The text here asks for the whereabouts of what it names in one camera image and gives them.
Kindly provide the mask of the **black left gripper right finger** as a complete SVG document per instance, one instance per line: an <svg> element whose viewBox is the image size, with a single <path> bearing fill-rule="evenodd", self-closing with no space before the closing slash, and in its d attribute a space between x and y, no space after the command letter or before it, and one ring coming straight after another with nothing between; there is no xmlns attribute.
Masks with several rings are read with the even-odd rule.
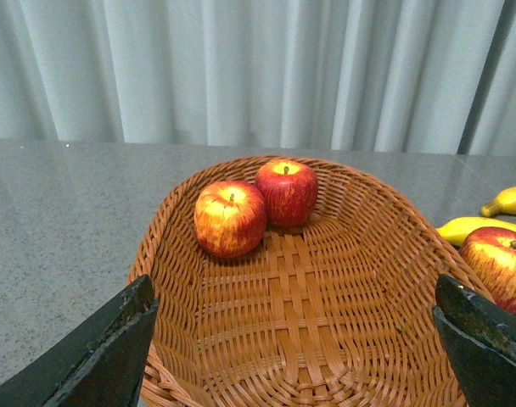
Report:
<svg viewBox="0 0 516 407"><path fill-rule="evenodd" d="M516 406L516 316L442 274L435 327L470 406Z"/></svg>

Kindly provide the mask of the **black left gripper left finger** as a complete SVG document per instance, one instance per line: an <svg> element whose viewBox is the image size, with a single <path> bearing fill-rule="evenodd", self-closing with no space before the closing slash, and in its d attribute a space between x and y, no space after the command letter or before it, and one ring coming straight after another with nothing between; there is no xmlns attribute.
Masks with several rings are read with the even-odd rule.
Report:
<svg viewBox="0 0 516 407"><path fill-rule="evenodd" d="M143 275L21 372L0 406L135 406L159 300Z"/></svg>

